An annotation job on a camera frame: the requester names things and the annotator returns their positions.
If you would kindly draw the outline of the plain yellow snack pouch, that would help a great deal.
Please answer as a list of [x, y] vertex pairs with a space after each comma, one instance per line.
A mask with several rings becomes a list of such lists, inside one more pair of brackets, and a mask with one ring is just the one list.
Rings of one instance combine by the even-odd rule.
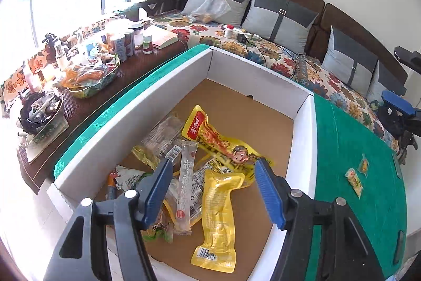
[[242, 187], [241, 172], [205, 172], [202, 199], [203, 243], [196, 247], [191, 264], [216, 272], [235, 270], [235, 221], [230, 194]]

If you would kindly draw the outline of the yellow cartoon snack pack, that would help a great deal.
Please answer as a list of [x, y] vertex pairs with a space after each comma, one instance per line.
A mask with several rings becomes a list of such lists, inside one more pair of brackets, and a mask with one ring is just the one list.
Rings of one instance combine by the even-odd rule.
[[254, 183], [255, 162], [259, 158], [265, 158], [270, 167], [275, 166], [271, 159], [261, 155], [242, 140], [220, 134], [209, 123], [208, 115], [199, 105], [196, 105], [191, 111], [183, 126], [182, 136], [187, 140], [198, 142], [200, 148], [216, 158], [230, 172], [244, 174], [242, 188], [249, 187]]

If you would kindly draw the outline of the open book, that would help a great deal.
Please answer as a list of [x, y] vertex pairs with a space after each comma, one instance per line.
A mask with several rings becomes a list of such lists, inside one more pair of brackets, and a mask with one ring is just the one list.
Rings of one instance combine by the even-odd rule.
[[152, 35], [152, 45], [154, 48], [163, 49], [178, 41], [178, 35], [176, 33], [155, 25], [150, 26], [148, 32]]

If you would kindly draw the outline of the black bag pile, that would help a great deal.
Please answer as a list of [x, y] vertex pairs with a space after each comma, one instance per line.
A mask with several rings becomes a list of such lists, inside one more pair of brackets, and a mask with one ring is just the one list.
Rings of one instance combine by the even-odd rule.
[[410, 131], [403, 131], [400, 129], [395, 130], [395, 128], [393, 128], [390, 133], [398, 141], [398, 162], [400, 165], [405, 165], [406, 157], [408, 154], [408, 146], [411, 145], [415, 150], [418, 149], [415, 135]]

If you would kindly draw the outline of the floral sofa cover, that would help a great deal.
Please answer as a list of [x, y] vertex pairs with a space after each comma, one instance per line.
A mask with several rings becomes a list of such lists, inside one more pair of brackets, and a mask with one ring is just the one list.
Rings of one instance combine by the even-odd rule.
[[[117, 28], [118, 25], [123, 24], [130, 24], [130, 21], [124, 16], [111, 16], [81, 29], [83, 37], [87, 39], [101, 32], [99, 29]], [[188, 48], [198, 44], [221, 48], [291, 78], [345, 111], [375, 133], [394, 152], [398, 152], [398, 140], [385, 129], [375, 113], [377, 107], [383, 102], [381, 91], [380, 95], [376, 96], [377, 98], [372, 91], [368, 91], [368, 96], [358, 93], [338, 78], [339, 72], [332, 72], [331, 68], [325, 69], [318, 59], [303, 53], [290, 52], [257, 35], [251, 36], [246, 50], [245, 45], [238, 43], [234, 38], [223, 37], [226, 25], [190, 23], [186, 16], [173, 11], [158, 16], [152, 20], [152, 24], [176, 34]], [[30, 66], [35, 70], [43, 68], [52, 64], [54, 58], [54, 53], [50, 53], [46, 47], [43, 47], [30, 58]], [[23, 62], [21, 65], [1, 84], [1, 115], [6, 118], [19, 91], [23, 91], [28, 86], [23, 74]]]

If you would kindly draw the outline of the green tablecloth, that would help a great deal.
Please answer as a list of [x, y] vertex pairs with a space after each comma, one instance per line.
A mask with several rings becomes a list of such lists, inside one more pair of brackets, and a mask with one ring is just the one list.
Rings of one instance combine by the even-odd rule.
[[407, 205], [394, 151], [338, 106], [294, 81], [219, 48], [198, 45], [152, 72], [103, 111], [54, 168], [51, 197], [59, 210], [96, 196], [108, 174], [165, 118], [175, 116], [201, 141], [196, 164], [217, 157], [245, 176], [232, 194], [237, 263], [232, 273], [191, 264], [203, 241], [190, 236], [150, 244], [159, 272], [182, 280], [267, 280], [284, 240], [270, 223], [253, 164], [265, 157], [277, 175], [311, 198], [344, 198], [390, 276], [398, 238], [405, 238]]

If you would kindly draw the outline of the clear pack with orange snack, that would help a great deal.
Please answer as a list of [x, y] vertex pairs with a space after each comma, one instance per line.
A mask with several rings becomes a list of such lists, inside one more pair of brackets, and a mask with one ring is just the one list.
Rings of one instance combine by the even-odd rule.
[[369, 167], [369, 162], [368, 159], [365, 157], [365, 154], [362, 154], [362, 158], [358, 167], [358, 171], [360, 173], [362, 173], [365, 177], [368, 176], [368, 167]]

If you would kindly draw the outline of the rice cracker snack pack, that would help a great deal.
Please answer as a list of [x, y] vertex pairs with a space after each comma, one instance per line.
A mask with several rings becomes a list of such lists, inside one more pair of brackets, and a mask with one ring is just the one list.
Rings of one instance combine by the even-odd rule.
[[352, 186], [353, 190], [355, 191], [356, 195], [360, 198], [362, 191], [363, 191], [363, 185], [360, 182], [360, 179], [358, 177], [358, 174], [356, 173], [354, 168], [349, 168], [347, 172], [345, 173], [345, 177], [348, 179], [349, 184]]

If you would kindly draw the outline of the metal can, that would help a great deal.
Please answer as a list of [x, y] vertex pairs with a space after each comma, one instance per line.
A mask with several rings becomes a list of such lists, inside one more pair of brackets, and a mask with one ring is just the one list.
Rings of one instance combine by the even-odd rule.
[[124, 62], [127, 59], [126, 46], [125, 46], [125, 35], [114, 34], [109, 38], [108, 46], [111, 49], [113, 55], [117, 55], [120, 62]]

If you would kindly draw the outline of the white green jar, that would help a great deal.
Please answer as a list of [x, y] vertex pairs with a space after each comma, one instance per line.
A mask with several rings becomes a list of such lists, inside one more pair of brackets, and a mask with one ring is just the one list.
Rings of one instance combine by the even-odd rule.
[[153, 52], [153, 35], [145, 34], [143, 36], [143, 53], [151, 54]]

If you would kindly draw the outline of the grey pillow far right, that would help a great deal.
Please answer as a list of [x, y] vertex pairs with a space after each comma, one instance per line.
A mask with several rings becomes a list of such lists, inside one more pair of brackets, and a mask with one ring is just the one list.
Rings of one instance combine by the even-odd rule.
[[366, 95], [368, 103], [372, 103], [373, 101], [381, 103], [383, 101], [383, 91], [392, 91], [398, 96], [404, 96], [406, 94], [404, 85], [378, 61]]

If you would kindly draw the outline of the bowl of dark items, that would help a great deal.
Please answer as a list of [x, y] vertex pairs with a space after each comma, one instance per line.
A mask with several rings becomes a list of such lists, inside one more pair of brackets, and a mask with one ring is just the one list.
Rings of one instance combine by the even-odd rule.
[[54, 118], [61, 108], [63, 97], [56, 91], [35, 91], [22, 99], [19, 125], [27, 135], [36, 135]]

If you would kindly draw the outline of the clear brown snack pack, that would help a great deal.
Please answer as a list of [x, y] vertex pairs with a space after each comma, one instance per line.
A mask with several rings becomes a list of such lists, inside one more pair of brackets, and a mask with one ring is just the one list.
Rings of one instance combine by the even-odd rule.
[[152, 170], [156, 169], [164, 158], [170, 160], [176, 169], [181, 162], [182, 129], [181, 120], [170, 115], [158, 123], [138, 145], [132, 148], [131, 152]]

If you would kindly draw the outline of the clear long snack stick pack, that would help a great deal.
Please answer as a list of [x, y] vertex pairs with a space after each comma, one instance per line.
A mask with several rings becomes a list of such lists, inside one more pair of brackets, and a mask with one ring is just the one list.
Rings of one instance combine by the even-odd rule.
[[198, 142], [192, 140], [182, 140], [181, 148], [182, 156], [178, 178], [178, 200], [176, 208], [175, 234], [190, 235], [191, 190]]

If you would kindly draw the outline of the white red-cap bottle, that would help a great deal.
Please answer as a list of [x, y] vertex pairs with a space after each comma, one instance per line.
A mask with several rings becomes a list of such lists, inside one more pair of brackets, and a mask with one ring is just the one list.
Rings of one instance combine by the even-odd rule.
[[224, 37], [225, 38], [233, 38], [234, 37], [234, 26], [228, 24], [225, 26], [225, 32], [224, 32]]

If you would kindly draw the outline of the white plastic bag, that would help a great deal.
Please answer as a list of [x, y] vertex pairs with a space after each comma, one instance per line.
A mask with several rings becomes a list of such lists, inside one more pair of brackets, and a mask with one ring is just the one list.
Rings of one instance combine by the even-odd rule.
[[188, 18], [191, 22], [210, 23], [231, 10], [226, 0], [205, 0]]

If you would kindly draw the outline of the green white snack pack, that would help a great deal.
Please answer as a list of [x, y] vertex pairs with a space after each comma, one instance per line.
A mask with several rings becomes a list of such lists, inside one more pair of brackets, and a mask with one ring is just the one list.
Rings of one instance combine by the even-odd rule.
[[[116, 199], [123, 192], [134, 189], [142, 179], [150, 175], [149, 172], [117, 165], [108, 174], [105, 200]], [[173, 224], [164, 205], [161, 206], [155, 222], [143, 231], [142, 236], [148, 242], [158, 239], [169, 244], [173, 242]]]

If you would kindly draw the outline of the bowl of orange snacks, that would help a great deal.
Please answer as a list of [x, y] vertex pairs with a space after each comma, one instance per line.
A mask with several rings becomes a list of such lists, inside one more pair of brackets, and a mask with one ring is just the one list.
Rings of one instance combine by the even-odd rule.
[[117, 55], [75, 55], [65, 67], [59, 84], [74, 98], [90, 98], [107, 87], [116, 77], [120, 60]]

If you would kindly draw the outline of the brown sofa backrest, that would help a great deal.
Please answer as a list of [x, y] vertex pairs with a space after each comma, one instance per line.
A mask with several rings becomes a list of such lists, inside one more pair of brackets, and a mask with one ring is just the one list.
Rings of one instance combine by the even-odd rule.
[[[205, 0], [188, 0], [191, 13]], [[230, 10], [215, 22], [244, 28], [295, 53], [323, 61], [334, 39], [342, 56], [358, 63], [358, 71], [370, 72], [379, 61], [400, 82], [407, 73], [369, 31], [323, 0], [225, 0]]]

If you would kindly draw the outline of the dark wooden side table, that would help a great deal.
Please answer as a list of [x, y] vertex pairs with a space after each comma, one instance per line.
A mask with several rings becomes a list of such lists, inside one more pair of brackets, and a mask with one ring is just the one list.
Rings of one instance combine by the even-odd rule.
[[54, 138], [32, 162], [28, 161], [24, 148], [17, 150], [23, 181], [34, 193], [38, 193], [43, 182], [52, 179], [54, 166], [60, 157], [105, 109], [147, 75], [187, 49], [186, 42], [177, 40], [163, 49], [154, 48], [149, 53], [136, 51], [93, 86], [78, 91], [62, 89], [61, 114], [68, 128]]

